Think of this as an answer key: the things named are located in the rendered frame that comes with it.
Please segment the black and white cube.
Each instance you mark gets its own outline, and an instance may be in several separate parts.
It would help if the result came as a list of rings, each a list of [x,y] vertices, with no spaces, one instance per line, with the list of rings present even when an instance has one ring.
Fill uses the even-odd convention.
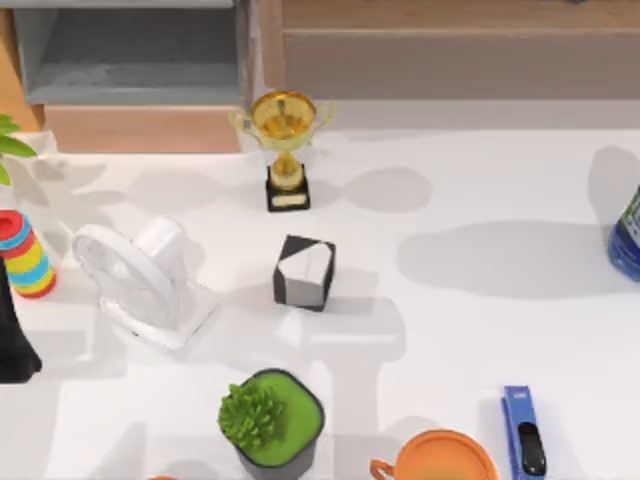
[[[321,312],[333,281],[336,245],[287,235],[272,274],[277,304]]]

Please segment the gold trophy black base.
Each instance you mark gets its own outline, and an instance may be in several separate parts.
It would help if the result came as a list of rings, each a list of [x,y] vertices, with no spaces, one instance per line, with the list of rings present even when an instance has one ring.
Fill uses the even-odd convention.
[[[230,124],[237,131],[277,154],[267,167],[265,190],[269,212],[310,208],[305,166],[293,152],[309,145],[335,113],[332,102],[316,105],[299,91],[275,90],[255,100],[248,111],[236,108],[228,114]]]

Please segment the white desk fan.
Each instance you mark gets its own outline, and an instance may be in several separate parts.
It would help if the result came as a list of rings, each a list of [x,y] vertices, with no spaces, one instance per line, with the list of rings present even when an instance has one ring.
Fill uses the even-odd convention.
[[[184,228],[166,217],[137,236],[88,224],[73,236],[75,260],[96,284],[101,312],[126,332],[168,351],[185,348],[212,318],[217,295],[192,280]]]

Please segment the green plant in grey pot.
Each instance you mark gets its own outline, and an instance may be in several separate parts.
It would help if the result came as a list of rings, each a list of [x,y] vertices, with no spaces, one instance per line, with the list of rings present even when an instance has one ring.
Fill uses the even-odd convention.
[[[325,410],[292,373],[267,368],[229,386],[217,423],[252,480],[301,480],[314,463]]]

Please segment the pale wooden drawer front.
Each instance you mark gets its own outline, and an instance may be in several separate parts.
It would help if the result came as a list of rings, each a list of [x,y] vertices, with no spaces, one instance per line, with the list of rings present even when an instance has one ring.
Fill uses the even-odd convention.
[[[65,153],[236,153],[232,106],[46,105],[46,123]]]

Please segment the wooden cupboard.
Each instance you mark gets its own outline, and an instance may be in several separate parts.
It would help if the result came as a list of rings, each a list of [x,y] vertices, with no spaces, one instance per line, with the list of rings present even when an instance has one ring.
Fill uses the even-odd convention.
[[[265,83],[342,100],[640,99],[640,0],[256,0]]]

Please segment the orange cup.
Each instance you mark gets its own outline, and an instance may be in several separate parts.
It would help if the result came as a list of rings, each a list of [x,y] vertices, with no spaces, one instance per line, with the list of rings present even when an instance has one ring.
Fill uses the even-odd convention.
[[[374,480],[499,480],[493,461],[477,441],[445,429],[411,438],[393,464],[372,459],[369,472]]]

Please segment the blue stapler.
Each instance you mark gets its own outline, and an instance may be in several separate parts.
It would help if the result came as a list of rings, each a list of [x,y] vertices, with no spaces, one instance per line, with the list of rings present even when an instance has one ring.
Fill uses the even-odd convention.
[[[501,399],[512,480],[545,480],[547,459],[528,386],[505,386]]]

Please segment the stack of coloured rings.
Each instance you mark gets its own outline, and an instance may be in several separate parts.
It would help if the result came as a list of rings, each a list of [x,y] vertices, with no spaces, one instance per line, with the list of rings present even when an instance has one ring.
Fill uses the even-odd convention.
[[[17,210],[0,210],[0,257],[20,296],[40,298],[56,285],[56,273],[31,224]]]

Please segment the green plant in white pot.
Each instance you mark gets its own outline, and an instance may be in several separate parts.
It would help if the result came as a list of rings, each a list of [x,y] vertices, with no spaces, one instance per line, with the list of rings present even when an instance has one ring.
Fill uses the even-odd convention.
[[[18,210],[35,228],[54,262],[60,263],[68,247],[68,235],[60,227],[52,211],[41,181],[36,178],[38,166],[44,166],[38,135],[24,134],[16,121],[0,113],[0,210]]]

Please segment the blue bottle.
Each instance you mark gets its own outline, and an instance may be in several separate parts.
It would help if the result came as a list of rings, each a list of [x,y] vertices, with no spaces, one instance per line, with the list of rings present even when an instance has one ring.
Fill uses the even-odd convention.
[[[640,283],[640,185],[609,234],[608,256],[621,273]]]

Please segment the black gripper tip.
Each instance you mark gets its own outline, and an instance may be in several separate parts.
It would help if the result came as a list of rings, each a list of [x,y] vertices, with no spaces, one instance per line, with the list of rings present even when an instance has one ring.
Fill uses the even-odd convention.
[[[0,384],[24,384],[42,361],[17,317],[4,260],[0,257]]]

